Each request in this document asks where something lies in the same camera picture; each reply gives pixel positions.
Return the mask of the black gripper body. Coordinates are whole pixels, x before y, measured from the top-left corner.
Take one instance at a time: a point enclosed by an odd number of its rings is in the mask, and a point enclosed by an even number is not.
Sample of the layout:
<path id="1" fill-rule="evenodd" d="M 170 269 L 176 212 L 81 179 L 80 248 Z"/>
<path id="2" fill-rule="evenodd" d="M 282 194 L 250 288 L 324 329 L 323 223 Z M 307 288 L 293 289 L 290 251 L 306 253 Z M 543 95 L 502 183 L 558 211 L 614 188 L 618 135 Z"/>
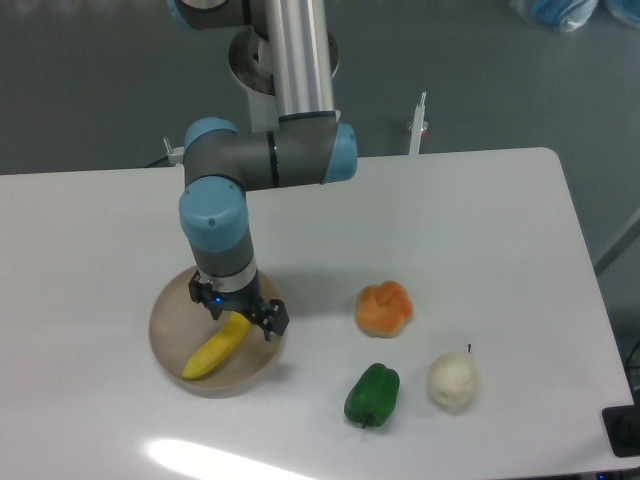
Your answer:
<path id="1" fill-rule="evenodd" d="M 260 281 L 258 273 L 239 290 L 223 292 L 212 282 L 200 280 L 201 303 L 217 320 L 223 311 L 245 312 L 258 303 L 260 298 Z"/>

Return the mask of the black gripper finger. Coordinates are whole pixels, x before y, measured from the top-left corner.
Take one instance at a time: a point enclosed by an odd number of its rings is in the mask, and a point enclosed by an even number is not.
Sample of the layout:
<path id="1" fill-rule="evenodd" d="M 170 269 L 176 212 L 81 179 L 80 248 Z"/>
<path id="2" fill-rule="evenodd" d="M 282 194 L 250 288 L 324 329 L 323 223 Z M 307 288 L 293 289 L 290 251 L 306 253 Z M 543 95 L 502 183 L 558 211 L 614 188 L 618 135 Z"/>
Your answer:
<path id="1" fill-rule="evenodd" d="M 189 280 L 188 290 L 191 301 L 196 304 L 209 306 L 215 299 L 211 283 L 204 280 L 198 270 L 194 272 Z"/>
<path id="2" fill-rule="evenodd" d="M 244 310 L 244 316 L 252 325 L 262 330 L 267 342 L 274 336 L 282 337 L 289 325 L 286 305 L 280 299 L 266 301 L 260 298 Z"/>

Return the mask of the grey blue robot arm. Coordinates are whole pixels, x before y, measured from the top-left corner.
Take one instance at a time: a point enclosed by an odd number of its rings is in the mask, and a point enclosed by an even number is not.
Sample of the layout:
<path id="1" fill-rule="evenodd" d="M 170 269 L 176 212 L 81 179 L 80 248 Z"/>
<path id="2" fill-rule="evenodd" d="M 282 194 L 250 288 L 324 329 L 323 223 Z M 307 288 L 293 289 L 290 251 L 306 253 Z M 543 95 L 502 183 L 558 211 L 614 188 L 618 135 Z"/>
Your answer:
<path id="1" fill-rule="evenodd" d="M 265 38 L 277 127 L 242 135 L 217 117 L 194 122 L 184 137 L 181 228 L 197 271 L 191 299 L 213 318 L 237 312 L 265 338 L 285 333 L 280 299 L 260 294 L 249 227 L 249 191 L 351 179 L 358 152 L 351 125 L 334 104 L 329 31 L 321 1 L 171 1 L 174 21 L 192 30 L 246 25 Z"/>

